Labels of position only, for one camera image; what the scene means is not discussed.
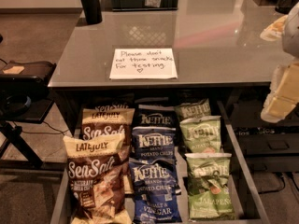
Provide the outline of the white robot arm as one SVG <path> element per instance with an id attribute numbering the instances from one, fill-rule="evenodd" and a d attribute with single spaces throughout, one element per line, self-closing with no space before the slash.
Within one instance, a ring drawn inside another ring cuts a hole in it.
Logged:
<path id="1" fill-rule="evenodd" d="M 261 119 L 277 123 L 285 119 L 299 104 L 299 3 L 288 15 L 265 28 L 260 38 L 282 42 L 282 49 L 293 57 L 289 65 L 279 65 L 272 76 L 270 92 L 261 112 Z"/>

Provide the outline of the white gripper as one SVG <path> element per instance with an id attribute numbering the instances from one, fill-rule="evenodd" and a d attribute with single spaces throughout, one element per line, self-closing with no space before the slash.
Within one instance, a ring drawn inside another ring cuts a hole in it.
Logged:
<path id="1" fill-rule="evenodd" d="M 261 119 L 277 123 L 285 119 L 299 104 L 299 62 L 279 65 L 273 72 L 270 93 L 261 112 Z"/>

